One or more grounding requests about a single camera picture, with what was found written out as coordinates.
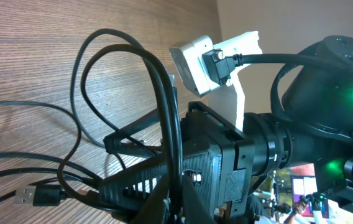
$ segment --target wood grain table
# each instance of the wood grain table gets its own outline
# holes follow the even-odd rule
[[[221,40],[215,0],[9,0],[0,1],[0,100],[34,100],[70,109],[69,87],[74,59],[85,38],[100,28],[119,29],[135,37],[155,54],[169,73],[177,74],[168,48],[181,40],[203,34]],[[109,35],[95,40],[79,70],[106,45],[124,43]],[[198,100],[176,78],[180,113],[187,102]],[[138,56],[113,53],[92,68],[87,92],[109,120],[123,127],[156,107],[154,91]],[[89,110],[76,87],[76,106],[81,122],[98,140],[113,132]],[[146,144],[159,145],[155,125],[136,134]],[[0,106],[0,152],[36,152],[65,157],[76,138],[76,128],[64,114],[30,106]],[[127,166],[142,159],[122,155]],[[72,161],[101,177],[121,170],[114,156],[90,144],[86,138]],[[1,159],[0,170],[16,167],[52,167],[51,162]],[[19,174],[0,178],[0,196],[20,185],[53,177]],[[80,184],[72,184],[83,189]],[[105,212],[69,199],[59,207],[33,208],[0,204],[0,223],[117,223]]]

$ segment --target wooden desk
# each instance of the wooden desk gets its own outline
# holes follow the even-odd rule
[[[100,28],[119,29],[135,37],[154,53],[170,73],[177,74],[168,47],[203,34],[221,40],[215,0],[71,0],[0,1],[0,100],[34,100],[70,109],[69,86],[74,59],[85,38]],[[81,62],[100,48],[123,42],[103,36],[89,46]],[[187,102],[197,100],[176,79],[181,114]],[[102,58],[91,70],[87,91],[95,106],[109,120],[122,127],[155,108],[154,91],[141,59],[127,53]],[[89,110],[79,84],[76,105],[84,126],[98,141],[112,132]],[[29,106],[0,106],[0,151],[39,152],[65,157],[75,141],[76,128],[60,112]],[[135,136],[146,144],[158,145],[156,125]],[[128,166],[141,161],[122,156]],[[101,177],[121,168],[113,156],[86,139],[73,162]],[[16,167],[53,167],[51,162],[1,159],[0,170]],[[0,196],[36,180],[53,177],[22,174],[0,178]],[[82,188],[73,184],[76,189]],[[114,223],[110,215],[67,200],[59,207],[32,208],[0,204],[0,223]]]

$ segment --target black cord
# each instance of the black cord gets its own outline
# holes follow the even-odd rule
[[[51,161],[51,162],[57,162],[57,163],[62,162],[62,159],[59,159],[57,157],[36,154],[36,153],[30,153],[30,152],[0,152],[0,159],[6,159],[6,158],[40,159],[40,160],[44,160],[44,161]],[[91,172],[87,168],[84,168],[78,164],[75,164],[74,162],[67,162],[66,165],[82,172],[83,174],[87,175],[88,177],[91,177],[92,179],[94,179],[95,181],[102,180],[102,178],[100,176]]]
[[[255,191],[257,191],[263,183],[265,183],[265,180],[268,178],[269,173],[265,175],[261,175],[258,180],[250,187],[248,197],[251,196]]]
[[[307,55],[297,54],[257,54],[257,55],[243,55],[242,61],[244,64],[248,63],[287,63],[293,65],[304,65],[329,72],[338,72],[341,70],[351,70],[352,68],[343,63],[317,58]]]
[[[126,164],[124,163],[124,161],[122,160],[122,157],[121,157],[118,153],[116,153],[116,152],[113,152],[112,154],[113,154],[113,155],[116,157],[116,159],[119,161],[119,163],[120,163],[122,169],[126,169],[127,167],[126,167]]]
[[[316,49],[318,48],[320,42],[314,43],[310,45],[309,47],[303,49],[301,52],[299,52],[299,55],[307,55],[307,56],[315,56],[316,55]],[[285,113],[283,110],[282,104],[280,103],[280,99],[278,97],[278,83],[280,80],[291,70],[293,70],[297,65],[295,64],[285,64],[280,71],[277,73],[273,83],[272,87],[270,89],[270,109],[272,113],[286,121],[291,121],[292,119]]]
[[[126,40],[128,43],[130,43],[130,44],[132,44],[134,46],[138,46],[138,47],[143,49],[143,47],[141,46],[141,44],[137,40],[135,40],[133,37],[131,37],[130,35],[128,35],[128,34],[126,34],[124,32],[121,32],[121,31],[118,31],[118,30],[114,30],[114,29],[100,29],[100,30],[97,30],[97,31],[93,32],[90,36],[88,36],[88,38],[83,42],[83,45],[80,47],[80,50],[78,51],[77,58],[75,60],[75,64],[74,64],[74,67],[73,67],[73,72],[71,74],[71,83],[70,83],[70,105],[71,105],[71,111],[75,115],[76,120],[77,120],[78,124],[81,127],[81,130],[87,136],[87,138],[93,144],[95,144],[95,145],[97,145],[99,147],[102,147],[102,148],[104,148],[104,144],[101,144],[101,143],[97,142],[97,140],[95,140],[94,137],[92,137],[89,134],[89,132],[87,132],[87,130],[84,128],[84,126],[82,125],[82,123],[78,119],[77,110],[76,110],[76,106],[75,106],[74,92],[75,92],[75,83],[76,83],[76,78],[77,78],[77,71],[78,71],[78,67],[79,67],[80,62],[81,62],[81,58],[83,57],[84,51],[88,47],[89,43],[91,43],[95,38],[97,38],[97,37],[99,37],[100,35],[103,35],[103,34],[109,34],[109,35],[114,35],[116,37],[120,37],[120,38]],[[149,64],[145,60],[144,60],[144,62],[145,62],[146,68],[149,71],[149,73],[156,74],[156,71],[154,70],[153,66],[151,66],[151,64]],[[112,124],[110,121],[108,121],[106,118],[104,118],[104,116],[98,110],[96,110],[95,114],[97,116],[99,116],[99,118],[101,118],[101,120],[103,120],[108,126],[113,128],[113,130],[115,130],[115,132],[121,134],[122,136],[124,136],[125,138],[127,138],[128,140],[130,140],[131,142],[136,144],[137,146],[140,146],[140,147],[142,147],[144,149],[147,149],[152,155],[156,155],[155,152],[151,151],[149,148],[147,148],[141,142],[139,142],[138,140],[132,138],[131,136],[123,133],[118,127],[116,127],[116,125]],[[117,159],[120,161],[120,163],[123,166],[123,168],[125,168],[125,165],[124,165],[122,159],[116,153],[114,153],[114,154],[117,157]]]
[[[43,167],[26,167],[26,168],[16,168],[16,169],[8,169],[0,171],[0,177],[5,177],[7,175],[14,175],[14,174],[28,174],[28,173],[44,173],[44,174],[56,174],[57,170],[52,168],[43,168]],[[98,183],[95,182],[93,179],[88,179],[84,177],[80,177],[77,174],[71,172],[63,172],[65,177],[73,178],[81,183],[84,183],[94,189],[98,189]]]
[[[65,177],[66,180],[76,180],[74,179],[73,177]],[[38,186],[38,185],[43,185],[43,184],[49,184],[49,183],[53,183],[53,182],[57,182],[58,181],[58,178],[56,177],[52,177],[52,178],[49,178],[49,179],[45,179],[45,180],[40,180],[40,181],[37,181],[37,182],[34,182],[34,183],[31,183],[29,185],[34,185],[34,186]],[[16,194],[16,190],[12,191],[12,192],[9,192],[8,194],[5,194],[3,196],[0,197],[0,203],[15,196]]]
[[[92,201],[90,199],[85,198],[84,196],[80,195],[78,192],[76,192],[74,189],[72,189],[67,183],[66,180],[63,178],[63,169],[65,168],[67,162],[69,161],[70,157],[75,153],[75,151],[77,150],[80,141],[81,141],[81,129],[80,129],[80,125],[78,125],[78,122],[76,120],[76,118],[67,110],[59,107],[59,106],[55,106],[55,105],[51,105],[48,103],[39,103],[39,102],[34,102],[34,101],[0,101],[0,105],[29,105],[29,106],[43,106],[43,107],[48,107],[48,108],[53,108],[56,110],[59,110],[65,114],[67,114],[71,119],[73,119],[73,121],[76,123],[77,125],[77,139],[75,142],[75,145],[73,146],[73,148],[71,149],[71,151],[69,152],[69,154],[66,156],[66,158],[64,160],[62,160],[62,162],[59,165],[58,171],[57,171],[57,177],[58,177],[58,181],[59,184],[62,186],[63,189],[65,189],[65,191],[71,195],[72,197],[74,197],[75,199],[79,200],[81,203],[84,203],[88,206],[97,208],[97,209],[101,209],[101,210],[105,210],[108,212],[119,212],[121,211],[121,208],[116,206],[116,205],[104,205],[101,204],[97,201]]]
[[[167,71],[156,56],[140,47],[133,45],[115,44],[104,47],[99,52],[97,52],[88,61],[81,76],[81,93],[88,106],[105,123],[109,122],[99,113],[99,111],[97,111],[92,102],[90,102],[86,93],[85,86],[86,78],[91,67],[103,55],[106,55],[110,52],[130,52],[139,55],[150,62],[158,72],[158,75],[155,73],[149,73],[149,75],[154,86],[154,92],[157,100],[157,109],[162,128],[163,144],[167,150],[167,171],[170,174],[170,198],[172,203],[175,205],[175,210],[173,212],[178,212],[177,210],[180,206],[179,199],[181,192],[182,140],[177,100],[175,98]],[[74,152],[70,152],[66,158],[69,159],[73,153]]]

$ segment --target black plastic bracket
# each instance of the black plastic bracket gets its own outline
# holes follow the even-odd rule
[[[120,129],[120,133],[114,132],[109,134],[103,139],[103,143],[106,149],[106,152],[109,154],[112,153],[121,153],[127,154],[132,156],[139,156],[139,157],[151,157],[151,153],[147,150],[142,149],[140,147],[136,147],[133,144],[126,144],[122,143],[121,140],[126,138],[126,135],[133,135],[138,133],[145,128],[148,128],[158,122],[158,113],[157,109],[152,110],[151,112],[143,115],[143,117],[139,118],[138,120],[124,126]],[[159,147],[153,147],[152,149],[161,150]]]
[[[210,114],[212,117],[217,119],[222,125],[225,125],[225,127],[229,128],[232,132],[230,134],[237,134],[238,138],[243,138],[245,139],[245,134],[237,129],[233,124],[231,124],[228,120],[223,118],[221,115],[217,114],[213,109],[205,105],[201,101],[192,101],[189,102],[188,104],[188,111],[193,112],[194,110],[202,111],[204,113]]]
[[[238,217],[245,213],[247,196],[250,189],[252,164],[254,163],[254,143],[251,140],[237,141],[236,152],[240,169],[233,171],[232,176],[227,180],[227,184],[232,185],[232,187],[229,187],[228,193],[238,192],[238,197],[237,200],[227,204],[226,217],[229,218]]]

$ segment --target usb cable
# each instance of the usb cable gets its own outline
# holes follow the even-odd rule
[[[15,204],[35,207],[58,206],[66,198],[70,197],[60,185],[27,185],[16,190]]]

